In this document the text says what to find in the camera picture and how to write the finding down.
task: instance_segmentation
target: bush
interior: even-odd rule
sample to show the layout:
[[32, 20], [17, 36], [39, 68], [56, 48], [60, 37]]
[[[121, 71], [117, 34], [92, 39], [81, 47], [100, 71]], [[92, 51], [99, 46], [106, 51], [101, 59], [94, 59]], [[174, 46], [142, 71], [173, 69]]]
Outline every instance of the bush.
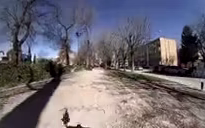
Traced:
[[20, 83], [38, 81], [49, 77], [50, 74], [46, 70], [46, 63], [31, 65], [23, 63], [19, 66], [0, 63], [0, 88], [14, 87]]

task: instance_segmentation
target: path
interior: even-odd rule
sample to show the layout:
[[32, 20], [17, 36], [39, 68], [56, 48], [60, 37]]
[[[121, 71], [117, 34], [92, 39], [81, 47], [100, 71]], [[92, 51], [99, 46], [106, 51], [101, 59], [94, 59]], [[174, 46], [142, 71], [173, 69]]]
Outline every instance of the path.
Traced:
[[[25, 94], [21, 97], [24, 102], [14, 110], [11, 108], [21, 101], [10, 98], [12, 103], [6, 105], [3, 113], [11, 112], [0, 121], [0, 128], [62, 128], [61, 119], [66, 109], [70, 126], [111, 127], [116, 118], [116, 101], [106, 91], [104, 84], [108, 85], [109, 81], [104, 79], [104, 70], [77, 72], [53, 84], [45, 91]], [[50, 92], [52, 86], [56, 86], [55, 91]]]
[[204, 78], [190, 78], [190, 77], [179, 77], [179, 76], [168, 76], [168, 75], [161, 75], [161, 74], [154, 74], [154, 73], [146, 73], [143, 71], [135, 71], [135, 73], [143, 74], [143, 75], [148, 75], [148, 76], [153, 76], [157, 77], [160, 79], [165, 79], [173, 82], [177, 82], [183, 85], [186, 85], [191, 88], [195, 89], [201, 89], [201, 82], [205, 83]]
[[205, 128], [205, 101], [102, 69], [80, 71], [8, 98], [0, 128]]

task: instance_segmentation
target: sky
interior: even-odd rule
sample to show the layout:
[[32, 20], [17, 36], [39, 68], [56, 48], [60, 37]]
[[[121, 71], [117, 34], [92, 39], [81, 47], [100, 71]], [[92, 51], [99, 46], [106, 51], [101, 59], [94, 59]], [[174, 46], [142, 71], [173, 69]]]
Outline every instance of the sky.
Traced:
[[[94, 8], [95, 16], [91, 38], [96, 40], [106, 31], [116, 29], [127, 17], [146, 16], [151, 23], [151, 37], [173, 38], [180, 44], [182, 28], [198, 21], [205, 13], [205, 0], [87, 0]], [[66, 6], [73, 0], [61, 3]], [[39, 57], [56, 57], [58, 51], [46, 40], [37, 38], [33, 52]], [[73, 39], [72, 49], [76, 50]], [[10, 43], [0, 35], [0, 50], [8, 50]]]

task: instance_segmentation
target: grass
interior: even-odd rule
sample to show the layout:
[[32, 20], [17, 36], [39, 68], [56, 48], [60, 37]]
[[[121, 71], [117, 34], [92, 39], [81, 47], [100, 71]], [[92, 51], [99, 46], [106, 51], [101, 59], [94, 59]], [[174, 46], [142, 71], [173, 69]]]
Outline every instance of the grass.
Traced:
[[118, 78], [127, 78], [134, 81], [147, 81], [147, 82], [162, 82], [163, 79], [159, 79], [152, 76], [145, 76], [141, 74], [131, 73], [131, 72], [124, 72], [124, 71], [111, 71], [109, 75], [118, 77]]

